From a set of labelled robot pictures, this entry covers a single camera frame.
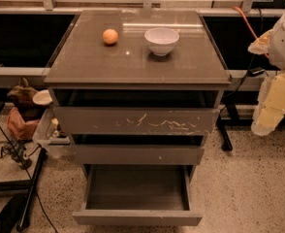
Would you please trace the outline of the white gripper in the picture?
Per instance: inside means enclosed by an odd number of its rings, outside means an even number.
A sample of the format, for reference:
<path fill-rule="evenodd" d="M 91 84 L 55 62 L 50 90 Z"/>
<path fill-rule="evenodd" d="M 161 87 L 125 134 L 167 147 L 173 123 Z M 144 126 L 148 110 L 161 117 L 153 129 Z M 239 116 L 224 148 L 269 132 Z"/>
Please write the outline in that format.
<path fill-rule="evenodd" d="M 248 47 L 254 54 L 269 54 L 270 29 L 258 37 Z M 265 78 L 260 87 L 258 105 L 253 114 L 251 130 L 259 136 L 267 136 L 285 116 L 285 72 L 273 77 Z"/>

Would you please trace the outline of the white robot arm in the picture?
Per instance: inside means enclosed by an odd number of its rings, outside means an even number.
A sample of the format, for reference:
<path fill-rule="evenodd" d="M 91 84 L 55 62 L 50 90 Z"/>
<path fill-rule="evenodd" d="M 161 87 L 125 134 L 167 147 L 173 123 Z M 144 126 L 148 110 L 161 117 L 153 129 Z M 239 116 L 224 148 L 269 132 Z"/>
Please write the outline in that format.
<path fill-rule="evenodd" d="M 269 63 L 280 70 L 278 75 L 262 82 L 251 124 L 254 134 L 267 136 L 285 116 L 285 13 L 271 30 L 251 43 L 248 50 L 267 54 Z"/>

